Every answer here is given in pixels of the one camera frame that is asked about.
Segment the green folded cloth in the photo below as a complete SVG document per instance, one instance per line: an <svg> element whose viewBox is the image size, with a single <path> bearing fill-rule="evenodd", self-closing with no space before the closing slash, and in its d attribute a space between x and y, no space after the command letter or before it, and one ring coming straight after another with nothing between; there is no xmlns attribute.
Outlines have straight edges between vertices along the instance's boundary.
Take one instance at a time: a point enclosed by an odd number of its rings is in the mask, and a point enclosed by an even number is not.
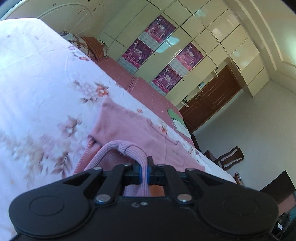
<svg viewBox="0 0 296 241"><path fill-rule="evenodd" d="M172 120L177 120L177 121L178 121L179 123L181 123L182 125L184 125L184 126L186 125L186 124L184 123L183 117L180 116L180 115L178 115L177 113L175 113L173 109L169 108L169 109L167 110L167 112L168 112L168 115L170 116L170 118L171 118Z"/></svg>

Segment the upper right purple poster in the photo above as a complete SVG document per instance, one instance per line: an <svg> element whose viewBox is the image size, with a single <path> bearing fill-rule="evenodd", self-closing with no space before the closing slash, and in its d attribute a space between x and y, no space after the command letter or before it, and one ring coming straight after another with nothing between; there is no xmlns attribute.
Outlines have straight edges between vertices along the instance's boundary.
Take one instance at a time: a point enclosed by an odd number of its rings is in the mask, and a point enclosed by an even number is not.
<svg viewBox="0 0 296 241"><path fill-rule="evenodd" d="M145 30L150 37L161 44L175 31L176 27L162 15L158 16Z"/></svg>

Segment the cream curved headboard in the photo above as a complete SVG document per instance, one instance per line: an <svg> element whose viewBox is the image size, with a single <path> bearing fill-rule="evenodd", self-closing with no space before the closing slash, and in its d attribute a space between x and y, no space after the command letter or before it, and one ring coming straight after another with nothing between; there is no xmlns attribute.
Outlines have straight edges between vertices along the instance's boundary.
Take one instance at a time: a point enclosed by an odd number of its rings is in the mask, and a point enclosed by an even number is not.
<svg viewBox="0 0 296 241"><path fill-rule="evenodd" d="M38 18L57 33L98 37L129 3L120 0L1 1L1 20Z"/></svg>

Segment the orange striped pillow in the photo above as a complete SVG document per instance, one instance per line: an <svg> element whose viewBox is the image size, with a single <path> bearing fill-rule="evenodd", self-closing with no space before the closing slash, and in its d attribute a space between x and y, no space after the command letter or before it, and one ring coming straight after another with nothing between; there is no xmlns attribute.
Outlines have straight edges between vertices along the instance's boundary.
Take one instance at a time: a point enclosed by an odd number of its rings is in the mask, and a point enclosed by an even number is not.
<svg viewBox="0 0 296 241"><path fill-rule="evenodd" d="M105 42L95 38L95 37L82 37L86 42L90 52L93 54L95 60L100 61L104 58L108 58L109 47Z"/></svg>

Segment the pink knit sweater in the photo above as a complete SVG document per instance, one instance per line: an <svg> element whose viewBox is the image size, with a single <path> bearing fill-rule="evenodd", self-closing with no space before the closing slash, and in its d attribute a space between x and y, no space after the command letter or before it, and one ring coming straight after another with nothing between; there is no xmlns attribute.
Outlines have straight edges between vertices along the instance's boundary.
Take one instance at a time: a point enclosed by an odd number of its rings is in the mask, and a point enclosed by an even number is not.
<svg viewBox="0 0 296 241"><path fill-rule="evenodd" d="M150 119L145 118L106 97L100 108L97 121L88 135L88 142L75 174L101 167L111 171L125 163L138 163L142 168L142 183L129 185L125 196L162 196L160 188L147 184L147 158L154 164L173 166L178 172L187 168L205 171L185 150L182 144L162 133Z"/></svg>

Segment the white brown patterned pillow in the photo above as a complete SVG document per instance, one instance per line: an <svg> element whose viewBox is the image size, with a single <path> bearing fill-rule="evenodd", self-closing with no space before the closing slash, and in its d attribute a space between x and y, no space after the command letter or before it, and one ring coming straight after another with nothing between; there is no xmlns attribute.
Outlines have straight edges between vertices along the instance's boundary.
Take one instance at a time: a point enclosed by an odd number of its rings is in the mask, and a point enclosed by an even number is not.
<svg viewBox="0 0 296 241"><path fill-rule="evenodd" d="M93 53L90 51L88 45L86 42L81 38L73 33L67 32L67 31L62 31L60 32L60 35L67 40L69 43L71 43L74 47L79 49L82 53L87 55L88 57L92 58L94 57Z"/></svg>

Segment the purple poster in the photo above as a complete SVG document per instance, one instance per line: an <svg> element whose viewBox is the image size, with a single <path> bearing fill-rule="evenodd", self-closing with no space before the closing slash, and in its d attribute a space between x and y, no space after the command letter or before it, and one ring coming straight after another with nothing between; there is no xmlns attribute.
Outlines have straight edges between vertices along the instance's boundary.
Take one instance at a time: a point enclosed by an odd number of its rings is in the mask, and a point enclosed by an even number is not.
<svg viewBox="0 0 296 241"><path fill-rule="evenodd" d="M150 47L141 40L136 39L122 57L138 69L152 53L153 50Z"/></svg>
<svg viewBox="0 0 296 241"><path fill-rule="evenodd" d="M161 44L175 31L176 27L162 15L158 16L145 30L150 37Z"/></svg>
<svg viewBox="0 0 296 241"><path fill-rule="evenodd" d="M177 56L176 60L188 71L194 68L204 55L193 43L189 43Z"/></svg>
<svg viewBox="0 0 296 241"><path fill-rule="evenodd" d="M182 79L170 65L166 66L161 73L151 82L151 86L160 94L167 95L170 90Z"/></svg>

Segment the lower right purple poster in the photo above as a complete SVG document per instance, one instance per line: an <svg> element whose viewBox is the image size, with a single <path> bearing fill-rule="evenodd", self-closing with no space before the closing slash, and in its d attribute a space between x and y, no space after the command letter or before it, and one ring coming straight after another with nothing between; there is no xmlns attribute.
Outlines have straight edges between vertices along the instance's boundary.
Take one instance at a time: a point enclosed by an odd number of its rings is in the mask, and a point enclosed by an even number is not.
<svg viewBox="0 0 296 241"><path fill-rule="evenodd" d="M189 43L177 56L176 60L188 71L194 68L204 55L193 43Z"/></svg>

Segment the white folded cloth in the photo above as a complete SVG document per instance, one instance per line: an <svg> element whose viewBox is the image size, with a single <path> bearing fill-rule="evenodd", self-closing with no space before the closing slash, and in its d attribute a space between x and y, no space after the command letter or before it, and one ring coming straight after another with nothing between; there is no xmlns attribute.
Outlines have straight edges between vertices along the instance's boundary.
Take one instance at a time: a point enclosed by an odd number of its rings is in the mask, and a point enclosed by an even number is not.
<svg viewBox="0 0 296 241"><path fill-rule="evenodd" d="M183 125L182 123L180 123L178 120L173 119L173 124L175 129L179 132L182 133L184 136L186 136L187 138L191 138L191 135L188 131L188 129L186 128L185 125Z"/></svg>

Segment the pink checked bed cover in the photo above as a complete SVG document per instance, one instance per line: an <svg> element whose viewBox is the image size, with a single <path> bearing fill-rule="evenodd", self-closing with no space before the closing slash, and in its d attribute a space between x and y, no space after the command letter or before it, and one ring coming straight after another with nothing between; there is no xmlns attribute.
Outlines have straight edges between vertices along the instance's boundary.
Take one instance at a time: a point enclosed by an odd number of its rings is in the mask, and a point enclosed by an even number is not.
<svg viewBox="0 0 296 241"><path fill-rule="evenodd" d="M133 76L111 58L90 61L87 70L90 91L81 100L86 100L93 109L99 110L105 100L111 100L130 111L137 124L158 133L159 138L180 143L185 149L194 145L190 137L175 130L168 115L167 110L172 109L181 116L177 108L145 80Z"/></svg>

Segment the cream glossy wardrobe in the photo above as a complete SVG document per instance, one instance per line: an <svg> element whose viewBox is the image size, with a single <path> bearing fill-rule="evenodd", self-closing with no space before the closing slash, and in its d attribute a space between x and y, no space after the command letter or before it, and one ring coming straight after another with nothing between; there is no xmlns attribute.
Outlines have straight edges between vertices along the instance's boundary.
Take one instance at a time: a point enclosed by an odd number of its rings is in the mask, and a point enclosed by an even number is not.
<svg viewBox="0 0 296 241"><path fill-rule="evenodd" d="M162 15L176 29L159 44L144 30ZM182 79L164 95L179 104L227 57L242 87L255 96L269 77L259 50L225 1L129 1L100 34L109 46L111 58L148 84L170 65ZM153 50L140 68L123 59L123 54L139 39ZM190 71L176 56L193 43L204 55Z"/></svg>

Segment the brown wooden door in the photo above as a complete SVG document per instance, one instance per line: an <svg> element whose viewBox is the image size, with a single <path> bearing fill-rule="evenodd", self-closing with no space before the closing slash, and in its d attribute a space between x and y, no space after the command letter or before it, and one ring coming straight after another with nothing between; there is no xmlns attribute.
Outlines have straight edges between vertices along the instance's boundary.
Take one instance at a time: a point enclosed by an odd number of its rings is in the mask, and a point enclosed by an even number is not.
<svg viewBox="0 0 296 241"><path fill-rule="evenodd" d="M209 81L203 91L187 103L187 107L181 108L180 113L189 132L192 133L202 126L240 90L241 86L231 69L228 66L224 67L217 78Z"/></svg>

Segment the dark wooden table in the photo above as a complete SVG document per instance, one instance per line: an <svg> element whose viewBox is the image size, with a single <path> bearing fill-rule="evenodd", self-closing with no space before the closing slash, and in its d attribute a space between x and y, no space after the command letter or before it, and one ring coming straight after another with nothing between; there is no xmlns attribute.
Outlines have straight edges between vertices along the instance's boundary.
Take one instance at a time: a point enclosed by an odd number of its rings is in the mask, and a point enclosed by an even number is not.
<svg viewBox="0 0 296 241"><path fill-rule="evenodd" d="M273 181L260 190L260 192L270 195L277 204L285 201L295 192L295 186L287 171L284 170Z"/></svg>

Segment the white floral bed sheet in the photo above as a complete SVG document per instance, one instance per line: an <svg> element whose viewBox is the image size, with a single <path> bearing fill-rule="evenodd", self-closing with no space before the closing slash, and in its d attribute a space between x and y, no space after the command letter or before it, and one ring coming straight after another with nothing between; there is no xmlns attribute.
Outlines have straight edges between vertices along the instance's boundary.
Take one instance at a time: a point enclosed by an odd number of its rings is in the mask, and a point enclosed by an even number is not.
<svg viewBox="0 0 296 241"><path fill-rule="evenodd" d="M99 113L81 100L90 61L39 19L1 21L1 240L16 234L8 214L15 197L77 167ZM185 150L233 181L194 146Z"/></svg>

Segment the lower left purple poster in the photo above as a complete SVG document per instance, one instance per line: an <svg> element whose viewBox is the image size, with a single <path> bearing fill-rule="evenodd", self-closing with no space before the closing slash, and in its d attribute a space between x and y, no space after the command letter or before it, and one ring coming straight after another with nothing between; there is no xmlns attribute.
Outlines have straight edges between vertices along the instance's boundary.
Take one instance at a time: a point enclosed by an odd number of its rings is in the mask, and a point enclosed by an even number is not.
<svg viewBox="0 0 296 241"><path fill-rule="evenodd" d="M167 95L170 90L182 79L170 65L166 66L161 73L151 82L151 86L160 94Z"/></svg>

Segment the cream corner shelf unit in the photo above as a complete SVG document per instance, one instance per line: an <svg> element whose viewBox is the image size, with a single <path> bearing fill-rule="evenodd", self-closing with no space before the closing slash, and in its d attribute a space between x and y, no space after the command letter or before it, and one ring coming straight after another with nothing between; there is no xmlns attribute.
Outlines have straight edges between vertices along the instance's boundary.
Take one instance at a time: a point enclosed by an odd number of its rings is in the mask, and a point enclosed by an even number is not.
<svg viewBox="0 0 296 241"><path fill-rule="evenodd" d="M231 64L231 59L227 57L224 61L222 61L218 67L211 72L197 87L195 87L186 97L185 100L189 102L196 94L201 92L201 89L203 90L205 86L212 80L212 79L218 79L221 75L222 70Z"/></svg>

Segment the dark wooden chair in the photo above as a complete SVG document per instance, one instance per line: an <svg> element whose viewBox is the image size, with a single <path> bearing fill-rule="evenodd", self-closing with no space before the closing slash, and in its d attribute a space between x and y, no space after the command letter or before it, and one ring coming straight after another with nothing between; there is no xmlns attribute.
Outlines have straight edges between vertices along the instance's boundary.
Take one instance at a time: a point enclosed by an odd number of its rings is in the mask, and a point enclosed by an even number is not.
<svg viewBox="0 0 296 241"><path fill-rule="evenodd" d="M229 170L231 167L244 160L244 154L239 147L234 147L218 158L215 158L209 150L207 150L204 155L224 171Z"/></svg>

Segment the upper left purple poster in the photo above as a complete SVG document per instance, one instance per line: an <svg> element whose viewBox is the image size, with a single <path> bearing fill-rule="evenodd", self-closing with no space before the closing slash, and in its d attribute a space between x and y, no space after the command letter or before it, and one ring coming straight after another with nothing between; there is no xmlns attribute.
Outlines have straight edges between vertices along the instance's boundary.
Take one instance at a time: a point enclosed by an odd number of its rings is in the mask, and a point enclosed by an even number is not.
<svg viewBox="0 0 296 241"><path fill-rule="evenodd" d="M141 40L136 39L122 57L138 69L152 53L153 50L150 47Z"/></svg>

